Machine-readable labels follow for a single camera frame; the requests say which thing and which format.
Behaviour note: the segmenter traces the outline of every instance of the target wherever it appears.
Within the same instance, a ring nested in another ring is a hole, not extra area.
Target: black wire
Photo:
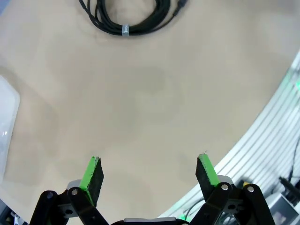
[[[294,156],[293,156],[293,158],[292,158],[292,168],[291,168],[291,171],[290,171],[289,177],[288,177],[288,181],[289,181],[289,182],[291,182],[292,177],[293,177],[294,166],[295,166],[295,159],[296,159],[296,153],[297,153],[297,149],[298,149],[299,142],[300,142],[300,137],[298,137],[298,140],[297,140],[297,143],[296,143],[296,147],[295,147],[295,150],[294,150]]]
[[[178,3],[172,17],[167,22],[159,26],[159,24],[166,18],[169,12],[171,0],[155,0],[156,7],[154,11],[141,23],[130,26],[129,35],[137,36],[149,34],[163,28],[169,22],[171,22],[171,20],[177,15],[179,10],[185,5],[186,0],[183,0],[184,2],[182,2],[182,0],[180,1],[181,3]],[[122,35],[122,25],[114,23],[109,18],[105,6],[105,0],[97,0],[94,14],[92,14],[90,10],[90,0],[87,0],[87,5],[84,4],[83,0],[79,0],[79,2],[96,27],[108,34],[118,36]]]
[[[187,211],[187,213],[186,213],[186,216],[185,216],[184,220],[187,220],[188,215],[189,215],[189,212],[190,212],[197,204],[199,204],[199,203],[202,202],[203,200],[204,200],[204,198],[200,198],[197,202],[195,202],[195,203],[188,209],[188,211]]]

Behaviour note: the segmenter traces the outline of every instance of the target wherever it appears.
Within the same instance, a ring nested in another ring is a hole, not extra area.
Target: black plug
[[[184,7],[186,5],[188,0],[178,0],[177,2],[177,7],[173,13],[173,16],[177,16],[177,14],[179,13],[179,11],[181,10],[182,7]]]

